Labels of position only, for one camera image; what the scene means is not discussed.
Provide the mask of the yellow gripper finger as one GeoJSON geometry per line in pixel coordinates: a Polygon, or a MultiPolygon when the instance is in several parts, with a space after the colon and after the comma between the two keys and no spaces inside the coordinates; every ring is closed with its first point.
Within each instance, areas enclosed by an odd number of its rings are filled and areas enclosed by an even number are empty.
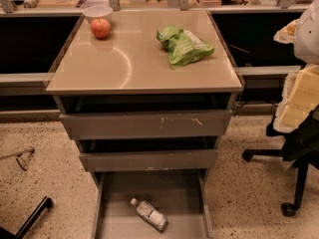
{"type": "Polygon", "coordinates": [[[275,130],[289,133],[299,128],[319,105],[319,66],[310,65],[285,79],[282,101],[275,113],[275,130]]]}
{"type": "Polygon", "coordinates": [[[297,29],[298,19],[291,21],[281,30],[277,31],[273,40],[282,44],[293,44],[297,29]]]}

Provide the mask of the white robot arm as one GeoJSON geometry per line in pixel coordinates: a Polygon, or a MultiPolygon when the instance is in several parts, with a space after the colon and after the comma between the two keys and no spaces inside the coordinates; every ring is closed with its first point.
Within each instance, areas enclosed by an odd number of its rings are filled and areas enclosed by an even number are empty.
{"type": "Polygon", "coordinates": [[[319,105],[319,0],[314,0],[299,19],[278,31],[274,40],[292,43],[294,56],[306,63],[298,73],[289,73],[273,127],[290,133],[299,128],[319,105]]]}

